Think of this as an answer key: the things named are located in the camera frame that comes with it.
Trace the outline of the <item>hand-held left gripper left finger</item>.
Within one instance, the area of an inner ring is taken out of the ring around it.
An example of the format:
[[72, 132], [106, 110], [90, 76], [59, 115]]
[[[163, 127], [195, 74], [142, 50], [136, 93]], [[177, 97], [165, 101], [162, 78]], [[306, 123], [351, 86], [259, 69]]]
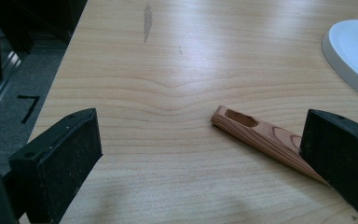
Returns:
[[25, 187], [29, 220], [58, 224], [102, 155], [94, 108], [64, 117], [12, 154], [8, 162]]

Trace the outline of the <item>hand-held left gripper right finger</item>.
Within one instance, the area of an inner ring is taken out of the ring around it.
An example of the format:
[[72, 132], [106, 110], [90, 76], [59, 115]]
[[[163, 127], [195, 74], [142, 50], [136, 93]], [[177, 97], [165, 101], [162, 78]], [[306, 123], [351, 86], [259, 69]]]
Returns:
[[309, 110], [299, 154], [358, 212], [358, 123]]

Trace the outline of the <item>white plate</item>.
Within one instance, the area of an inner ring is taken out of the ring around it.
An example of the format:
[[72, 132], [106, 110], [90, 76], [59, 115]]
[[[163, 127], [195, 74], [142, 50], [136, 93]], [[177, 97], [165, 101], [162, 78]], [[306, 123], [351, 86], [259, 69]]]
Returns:
[[358, 20], [334, 24], [322, 40], [322, 51], [338, 75], [358, 91]]

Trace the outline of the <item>metal floor rail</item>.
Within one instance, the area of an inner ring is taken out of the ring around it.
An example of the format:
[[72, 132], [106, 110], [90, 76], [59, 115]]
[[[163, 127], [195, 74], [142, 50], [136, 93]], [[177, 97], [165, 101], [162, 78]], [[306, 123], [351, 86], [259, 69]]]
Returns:
[[7, 92], [11, 79], [18, 72], [22, 61], [23, 57], [14, 51], [6, 56], [3, 64], [3, 78], [0, 80], [0, 102]]

